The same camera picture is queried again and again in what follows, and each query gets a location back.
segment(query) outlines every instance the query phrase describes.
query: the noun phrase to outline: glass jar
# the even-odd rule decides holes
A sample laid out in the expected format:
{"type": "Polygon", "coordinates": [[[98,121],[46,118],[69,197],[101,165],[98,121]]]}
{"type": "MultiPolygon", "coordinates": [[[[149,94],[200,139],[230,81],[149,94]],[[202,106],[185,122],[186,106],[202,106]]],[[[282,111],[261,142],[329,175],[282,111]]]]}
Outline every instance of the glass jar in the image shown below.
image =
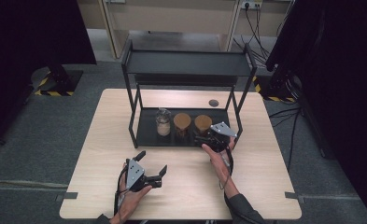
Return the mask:
{"type": "Polygon", "coordinates": [[[171,132],[171,112],[165,108],[159,108],[156,114],[157,133],[166,136],[171,132]]]}

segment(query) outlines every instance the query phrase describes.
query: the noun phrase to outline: wooden table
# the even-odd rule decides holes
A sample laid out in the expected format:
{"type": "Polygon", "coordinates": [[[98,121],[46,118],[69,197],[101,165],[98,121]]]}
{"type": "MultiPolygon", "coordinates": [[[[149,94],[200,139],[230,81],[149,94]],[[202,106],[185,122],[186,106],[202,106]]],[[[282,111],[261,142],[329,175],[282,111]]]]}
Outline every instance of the wooden table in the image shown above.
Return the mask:
{"type": "MultiPolygon", "coordinates": [[[[166,108],[212,108],[208,104],[211,99],[223,108],[228,98],[227,91],[141,92],[144,106],[166,108]]],[[[131,219],[231,219],[208,155],[199,147],[135,149],[128,132],[130,116],[125,89],[103,92],[67,189],[78,196],[64,199],[61,217],[112,217],[122,164],[145,150],[147,155],[139,162],[146,169],[145,175],[157,175],[165,164],[168,171],[162,187],[143,199],[131,219]]],[[[240,116],[244,131],[233,152],[236,186],[264,218],[299,218],[298,201],[285,197],[285,192],[294,189],[261,96],[250,92],[240,116]]],[[[232,106],[229,119],[231,128],[237,130],[232,106]]]]}

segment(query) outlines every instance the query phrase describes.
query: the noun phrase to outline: floor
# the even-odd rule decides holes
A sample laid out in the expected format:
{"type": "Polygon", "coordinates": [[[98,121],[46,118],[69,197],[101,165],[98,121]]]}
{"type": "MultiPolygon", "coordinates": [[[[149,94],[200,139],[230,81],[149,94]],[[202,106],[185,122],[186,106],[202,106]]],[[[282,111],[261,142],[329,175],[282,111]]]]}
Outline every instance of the floor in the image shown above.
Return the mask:
{"type": "MultiPolygon", "coordinates": [[[[113,59],[106,32],[88,32],[98,64],[66,66],[84,71],[73,96],[32,95],[7,131],[7,142],[0,146],[0,223],[93,223],[93,220],[62,219],[58,200],[74,172],[102,91],[123,88],[120,60],[113,59]]],[[[132,31],[130,38],[136,48],[142,49],[219,51],[215,35],[132,31]]],[[[250,36],[235,36],[240,45],[242,39],[248,41],[250,36]]],[[[274,43],[273,37],[261,38],[262,46],[268,51],[274,43]]],[[[255,41],[250,46],[262,54],[255,41]]],[[[232,50],[240,48],[233,43],[232,50]]],[[[270,76],[272,73],[261,65],[259,58],[258,74],[270,76]]],[[[33,74],[35,87],[46,73],[47,69],[39,69],[33,74]]],[[[270,116],[300,107],[277,101],[264,101],[264,104],[270,116]]],[[[367,224],[366,207],[338,161],[320,155],[305,115],[299,114],[296,121],[289,112],[282,115],[271,116],[270,120],[284,161],[287,165],[291,162],[289,176],[303,215],[298,220],[277,223],[367,224]]]]}

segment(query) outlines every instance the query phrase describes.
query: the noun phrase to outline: black sleeve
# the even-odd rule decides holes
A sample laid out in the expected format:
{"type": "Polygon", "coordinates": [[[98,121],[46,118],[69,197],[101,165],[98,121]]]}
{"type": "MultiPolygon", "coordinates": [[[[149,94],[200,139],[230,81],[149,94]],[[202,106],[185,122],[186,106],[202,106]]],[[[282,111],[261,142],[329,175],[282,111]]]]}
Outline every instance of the black sleeve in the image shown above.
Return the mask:
{"type": "Polygon", "coordinates": [[[250,205],[243,194],[234,195],[231,199],[227,199],[227,197],[224,196],[224,200],[230,208],[233,224],[265,224],[262,216],[253,209],[252,205],[250,205]]]}
{"type": "Polygon", "coordinates": [[[104,214],[102,214],[101,216],[99,216],[96,221],[96,224],[109,224],[109,219],[108,217],[106,217],[104,214]]]}

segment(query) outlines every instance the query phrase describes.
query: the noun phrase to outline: wooden lid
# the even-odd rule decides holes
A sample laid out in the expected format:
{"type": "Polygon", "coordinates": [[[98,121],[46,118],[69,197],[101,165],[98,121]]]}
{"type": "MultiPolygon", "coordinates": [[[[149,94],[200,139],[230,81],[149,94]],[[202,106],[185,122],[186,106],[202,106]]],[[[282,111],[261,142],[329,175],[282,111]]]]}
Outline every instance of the wooden lid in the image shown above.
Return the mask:
{"type": "Polygon", "coordinates": [[[205,131],[212,125],[212,119],[207,115],[200,115],[195,118],[194,123],[199,130],[205,131]]]}
{"type": "Polygon", "coordinates": [[[189,127],[191,123],[191,118],[186,113],[178,113],[174,117],[174,123],[175,123],[175,126],[178,127],[178,129],[185,130],[187,129],[187,127],[189,127]]]}

